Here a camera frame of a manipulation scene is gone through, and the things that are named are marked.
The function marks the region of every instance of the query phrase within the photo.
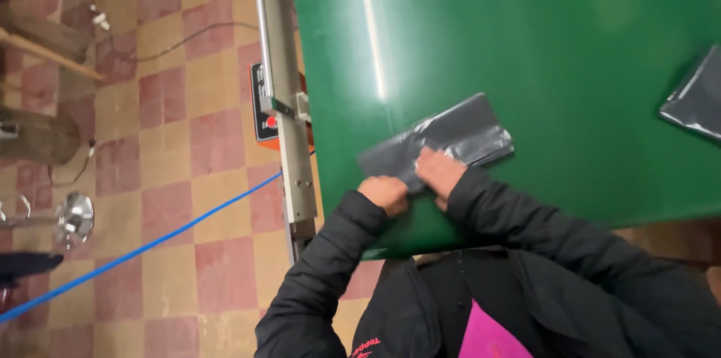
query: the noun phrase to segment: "dark cloth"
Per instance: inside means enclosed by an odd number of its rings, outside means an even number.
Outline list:
[[[438,311],[437,357],[456,358],[471,314],[471,300],[518,339],[533,356],[556,356],[523,298],[506,251],[466,250],[419,266]]]
[[[47,252],[0,253],[0,288],[13,287],[23,276],[55,269],[63,262],[62,255]]]
[[[721,309],[683,267],[513,192],[480,169],[461,178],[447,214],[509,249],[525,308],[554,356],[716,357],[721,351]],[[258,323],[257,357],[346,356],[332,328],[338,298],[385,221],[383,209],[365,196],[343,197]],[[492,284],[495,278],[486,276],[477,278]],[[401,264],[376,286],[351,356],[436,356],[443,345],[441,308],[415,264]],[[492,317],[513,334],[523,324],[507,310]],[[529,342],[522,332],[516,336]]]

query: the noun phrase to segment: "checkered tile floor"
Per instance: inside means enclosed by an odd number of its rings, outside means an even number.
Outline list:
[[[119,50],[144,57],[217,21],[257,24],[255,0],[9,2],[93,35],[87,64],[104,75],[95,84],[6,50],[3,104],[67,113],[85,140],[98,141],[96,156],[71,188],[95,202],[91,240],[57,270],[23,280],[15,305],[148,243],[279,170],[278,153],[254,141],[247,68],[260,58],[257,32],[220,27],[166,56],[132,63],[110,49],[106,32],[93,29],[87,9],[94,2],[107,13]],[[55,179],[72,179],[86,151],[57,168]],[[52,189],[44,166],[34,162],[2,161],[0,167],[0,195],[18,190],[36,211],[48,213],[71,190]],[[278,184],[0,328],[0,356],[251,356],[253,328],[288,269]],[[10,214],[14,206],[4,204]],[[0,232],[0,251],[51,246],[47,230]],[[340,302],[334,326],[349,347],[380,267],[361,264]]]

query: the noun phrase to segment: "blue cable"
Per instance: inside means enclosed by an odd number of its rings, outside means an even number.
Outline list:
[[[23,313],[30,310],[31,308],[39,306],[42,303],[45,303],[48,300],[55,298],[56,296],[59,296],[65,292],[67,292],[70,289],[73,289],[74,287],[80,285],[81,283],[89,281],[89,280],[95,278],[95,276],[98,276],[101,273],[106,272],[106,271],[122,264],[123,262],[125,262],[133,257],[138,256],[139,254],[141,254],[143,252],[148,251],[149,249],[153,248],[154,246],[175,237],[176,235],[191,228],[195,224],[198,224],[199,222],[202,222],[203,220],[207,219],[209,216],[212,216],[216,212],[232,205],[233,203],[239,201],[240,199],[242,199],[242,198],[248,196],[249,194],[255,192],[256,190],[260,189],[261,187],[267,185],[268,183],[272,182],[275,178],[279,178],[282,174],[283,174],[282,171],[278,172],[275,175],[271,176],[270,178],[263,180],[260,184],[254,186],[254,187],[251,187],[244,193],[241,193],[238,196],[235,196],[234,198],[232,198],[228,201],[225,201],[224,203],[222,203],[218,206],[215,206],[212,209],[206,211],[199,217],[196,217],[195,219],[191,220],[190,223],[187,223],[184,226],[177,228],[177,229],[171,231],[170,233],[167,233],[166,235],[164,235],[154,241],[151,241],[150,243],[147,243],[134,251],[128,252],[127,254],[125,254],[121,257],[118,257],[117,259],[110,261],[109,263],[106,263],[105,265],[103,265],[95,270],[91,270],[90,272],[86,273],[85,275],[79,276],[76,279],[73,279],[72,281],[69,281],[68,283],[66,283],[64,285],[61,285],[61,286],[57,287],[56,289],[53,289],[53,290],[49,291],[48,293],[45,293],[42,296],[38,296],[37,298],[34,298],[33,300],[30,300],[28,302],[25,302],[20,306],[13,307],[12,309],[10,309],[0,315],[0,323],[11,320],[17,316],[20,316]]]

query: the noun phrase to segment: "plastic mailer bag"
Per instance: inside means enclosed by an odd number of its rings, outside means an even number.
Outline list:
[[[415,160],[423,147],[446,150],[466,165],[478,165],[513,152],[513,140],[498,123],[486,95],[478,93],[361,152],[357,162],[365,176],[395,176],[410,193],[417,193],[424,184],[415,174]]]
[[[661,106],[661,117],[721,140],[721,53],[711,47]]]

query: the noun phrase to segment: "metal frame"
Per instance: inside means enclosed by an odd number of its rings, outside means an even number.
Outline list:
[[[261,98],[260,107],[278,120],[285,233],[289,258],[294,263],[315,235],[317,210],[305,117],[296,117],[299,113],[296,97],[302,91],[293,21],[288,10],[291,0],[256,0],[256,3],[265,87],[269,93]],[[300,110],[307,113],[307,107]]]

